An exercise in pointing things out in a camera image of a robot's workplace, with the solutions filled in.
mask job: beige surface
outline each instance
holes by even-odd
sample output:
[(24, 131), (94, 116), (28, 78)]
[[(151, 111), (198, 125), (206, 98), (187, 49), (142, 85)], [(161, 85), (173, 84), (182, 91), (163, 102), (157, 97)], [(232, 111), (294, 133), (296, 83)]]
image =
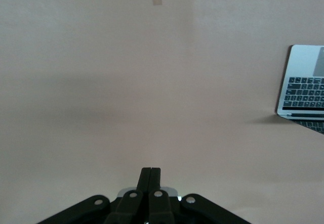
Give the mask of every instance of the beige surface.
[(324, 219), (323, 135), (274, 115), (324, 0), (0, 0), (0, 223), (36, 223), (142, 167), (253, 224)]

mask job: keyboard key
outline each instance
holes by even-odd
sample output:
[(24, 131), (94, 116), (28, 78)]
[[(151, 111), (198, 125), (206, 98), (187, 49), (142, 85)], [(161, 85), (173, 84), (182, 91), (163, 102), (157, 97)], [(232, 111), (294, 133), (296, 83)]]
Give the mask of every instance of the keyboard key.
[(296, 90), (294, 90), (294, 89), (288, 89), (286, 91), (286, 95), (295, 95), (295, 94), (296, 94)]
[(283, 106), (291, 106), (292, 102), (289, 101), (284, 101)]
[(288, 89), (300, 89), (301, 84), (289, 83)]

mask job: laptop keyboard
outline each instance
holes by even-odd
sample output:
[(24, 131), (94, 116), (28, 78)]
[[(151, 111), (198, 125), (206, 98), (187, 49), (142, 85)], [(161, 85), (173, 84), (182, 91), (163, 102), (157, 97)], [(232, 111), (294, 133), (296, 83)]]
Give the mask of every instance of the laptop keyboard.
[(324, 78), (290, 77), (284, 110), (324, 110)]
[(302, 126), (305, 126), (307, 128), (313, 129), (317, 132), (324, 133), (324, 123), (323, 122), (308, 122), (308, 121), (297, 121), (294, 120), (294, 122), (301, 124)]

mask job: laptop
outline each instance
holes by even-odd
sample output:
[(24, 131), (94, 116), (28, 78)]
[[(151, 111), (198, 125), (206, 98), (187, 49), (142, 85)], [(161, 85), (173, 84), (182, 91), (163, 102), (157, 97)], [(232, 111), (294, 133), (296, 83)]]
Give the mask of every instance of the laptop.
[(324, 134), (324, 46), (291, 47), (277, 114)]

